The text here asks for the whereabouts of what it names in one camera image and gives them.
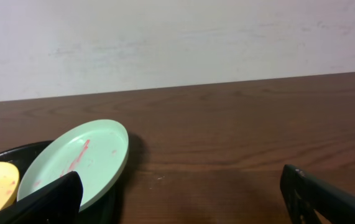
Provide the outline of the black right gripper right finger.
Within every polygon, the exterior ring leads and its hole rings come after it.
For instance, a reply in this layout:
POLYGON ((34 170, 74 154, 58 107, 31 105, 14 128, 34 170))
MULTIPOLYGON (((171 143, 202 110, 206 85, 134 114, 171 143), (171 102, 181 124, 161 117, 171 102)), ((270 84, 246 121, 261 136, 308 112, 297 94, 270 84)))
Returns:
POLYGON ((280 191, 292 223, 355 223, 355 196, 290 164, 284 165, 280 191))

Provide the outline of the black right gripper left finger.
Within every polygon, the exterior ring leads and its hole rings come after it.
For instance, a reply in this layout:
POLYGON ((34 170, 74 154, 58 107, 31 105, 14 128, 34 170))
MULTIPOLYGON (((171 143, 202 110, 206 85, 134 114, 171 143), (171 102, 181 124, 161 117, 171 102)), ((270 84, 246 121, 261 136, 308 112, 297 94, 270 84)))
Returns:
POLYGON ((0 224, 76 223, 83 197, 77 172, 69 172, 0 211, 0 224))

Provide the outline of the mint green plate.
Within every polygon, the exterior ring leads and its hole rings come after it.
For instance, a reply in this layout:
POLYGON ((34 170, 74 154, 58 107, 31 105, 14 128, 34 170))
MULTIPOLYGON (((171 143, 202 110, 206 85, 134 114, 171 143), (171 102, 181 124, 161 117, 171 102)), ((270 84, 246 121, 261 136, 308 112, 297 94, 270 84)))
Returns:
POLYGON ((116 183, 128 153, 129 136, 121 123, 99 119, 79 125, 50 143, 33 160, 19 184, 17 200, 75 171, 83 186, 83 211, 116 183))

